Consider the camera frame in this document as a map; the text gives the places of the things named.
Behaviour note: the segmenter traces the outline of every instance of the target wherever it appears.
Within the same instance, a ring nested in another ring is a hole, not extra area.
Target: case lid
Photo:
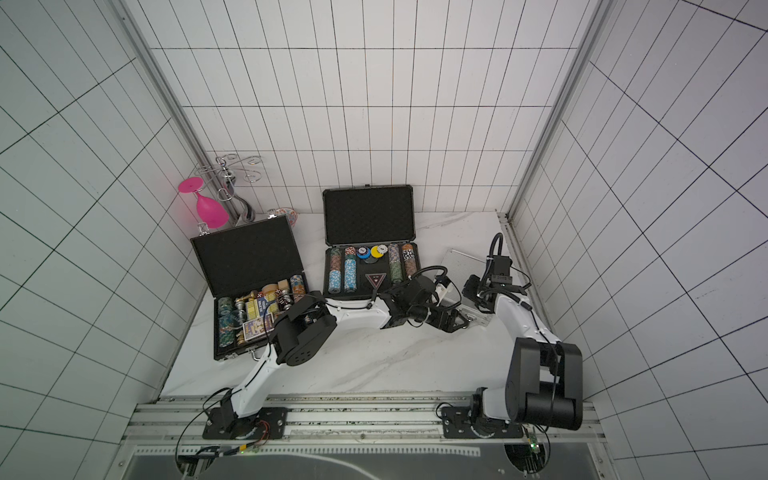
[[[304,270],[284,215],[191,240],[214,298],[260,289]]]
[[[413,187],[355,187],[323,191],[326,243],[413,241]]]

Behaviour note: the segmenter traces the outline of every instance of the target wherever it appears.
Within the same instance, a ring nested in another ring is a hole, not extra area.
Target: poker chip case
[[[214,296],[214,359],[247,353],[266,345],[266,338],[238,346],[219,346],[218,299],[247,295],[268,283],[301,275],[306,291],[304,266],[285,216],[268,218],[241,227],[190,239],[205,280]]]
[[[399,248],[399,262],[405,277],[402,245],[413,246],[416,268],[421,268],[419,248],[413,243],[416,238],[415,215],[413,210],[413,187],[399,185],[393,187],[353,187],[323,191],[323,212],[326,228],[326,264],[323,272],[323,295],[343,300],[368,299],[373,294],[373,284],[366,274],[386,273],[379,292],[392,286],[389,271],[389,251],[375,263],[365,263],[356,259],[356,285],[354,293],[329,292],[329,272],[331,253],[346,247],[389,246],[396,243]],[[342,265],[342,278],[345,268]]]

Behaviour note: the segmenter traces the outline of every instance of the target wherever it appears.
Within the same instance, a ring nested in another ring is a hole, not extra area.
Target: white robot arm
[[[462,294],[504,323],[515,339],[505,387],[478,389],[472,414],[479,419],[530,422],[564,429],[581,426],[581,352],[562,343],[544,326],[531,307],[525,287],[512,285],[509,257],[493,255],[482,279],[470,277]],[[420,274],[442,270],[430,280]],[[282,313],[270,334],[270,344],[245,380],[222,401],[221,412],[236,419],[256,415],[275,381],[288,366],[310,360],[336,330],[382,329],[407,320],[429,323],[446,332],[467,326],[458,310],[441,306],[450,280],[442,266],[420,270],[408,281],[370,300],[333,300],[310,292]],[[542,367],[549,374],[542,372]]]

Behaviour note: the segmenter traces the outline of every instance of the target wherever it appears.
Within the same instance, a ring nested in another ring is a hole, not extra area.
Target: black cable
[[[442,407],[443,405],[447,405],[449,407],[453,407],[453,405],[451,405],[448,402],[440,402],[440,403],[437,404],[437,406],[435,407],[435,416],[437,418],[441,419],[441,420],[442,420],[442,417],[440,416],[440,414],[437,413],[437,411],[440,410],[440,407]]]

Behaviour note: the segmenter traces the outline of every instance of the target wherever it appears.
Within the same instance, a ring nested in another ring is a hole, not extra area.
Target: marble table surface
[[[415,224],[423,266],[440,264],[450,249],[485,258],[493,236],[504,231],[493,212],[417,213]],[[300,214],[293,235],[309,287],[321,290],[326,249],[323,215]],[[507,242],[504,254],[508,251]],[[214,360],[213,309],[214,299],[208,292],[162,396],[206,396],[224,386],[236,386],[255,365],[248,354]],[[283,370],[272,393],[469,392],[479,386],[501,386],[513,346],[497,319],[453,334],[408,324],[337,331],[309,362]]]

